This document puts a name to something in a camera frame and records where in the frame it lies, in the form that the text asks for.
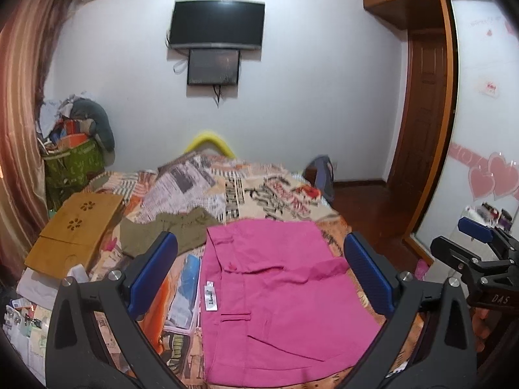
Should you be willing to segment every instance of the heart decoration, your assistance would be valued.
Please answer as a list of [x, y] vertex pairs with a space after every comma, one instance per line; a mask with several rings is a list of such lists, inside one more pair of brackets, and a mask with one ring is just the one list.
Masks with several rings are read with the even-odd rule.
[[507, 164], [499, 153], [490, 155], [489, 171], [494, 175], [494, 199], [511, 195], [519, 187], [517, 166], [512, 163]]
[[477, 200], [492, 194], [496, 182], [489, 172], [474, 166], [469, 170], [469, 185], [474, 200]]

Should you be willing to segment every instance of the yellow foam tube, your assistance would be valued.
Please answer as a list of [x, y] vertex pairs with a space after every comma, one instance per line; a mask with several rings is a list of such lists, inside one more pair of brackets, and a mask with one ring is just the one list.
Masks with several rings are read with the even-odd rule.
[[232, 159], [236, 158], [236, 155], [234, 155], [233, 151], [230, 150], [229, 146], [227, 146], [227, 143], [225, 143], [220, 136], [214, 134], [213, 132], [202, 132], [195, 136], [184, 153], [195, 150], [204, 143], [212, 143], [222, 153], [222, 155]]

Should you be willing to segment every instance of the tv screen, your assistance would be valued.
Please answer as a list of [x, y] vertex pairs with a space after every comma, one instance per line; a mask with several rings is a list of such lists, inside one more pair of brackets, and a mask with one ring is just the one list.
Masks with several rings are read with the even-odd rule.
[[264, 18], [265, 3], [176, 1], [169, 45], [171, 48], [260, 49]]
[[194, 49], [189, 52], [188, 85], [237, 85], [238, 50]]

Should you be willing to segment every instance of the metal screw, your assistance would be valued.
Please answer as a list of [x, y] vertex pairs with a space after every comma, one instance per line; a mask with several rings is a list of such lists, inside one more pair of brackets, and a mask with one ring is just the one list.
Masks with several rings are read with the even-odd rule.
[[63, 285], [64, 287], [70, 287], [72, 285], [72, 282], [74, 282], [74, 278], [65, 277], [61, 280], [61, 285]]
[[451, 287], [454, 287], [454, 288], [459, 287], [459, 281], [458, 281], [458, 279], [456, 279], [455, 277], [450, 277], [450, 278], [449, 278], [449, 285], [450, 285]]
[[402, 272], [400, 275], [399, 275], [400, 279], [403, 280], [404, 282], [409, 282], [410, 280], [413, 280], [413, 274], [411, 272]]
[[121, 276], [123, 276], [123, 273], [118, 270], [108, 272], [109, 280], [119, 280], [121, 279]]

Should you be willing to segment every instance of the pink pants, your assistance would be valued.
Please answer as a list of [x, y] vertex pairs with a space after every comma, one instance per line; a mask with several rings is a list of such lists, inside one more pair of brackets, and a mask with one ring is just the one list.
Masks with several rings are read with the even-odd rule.
[[206, 381], [280, 387], [352, 367], [380, 327], [313, 222], [245, 219], [207, 230], [200, 293]]

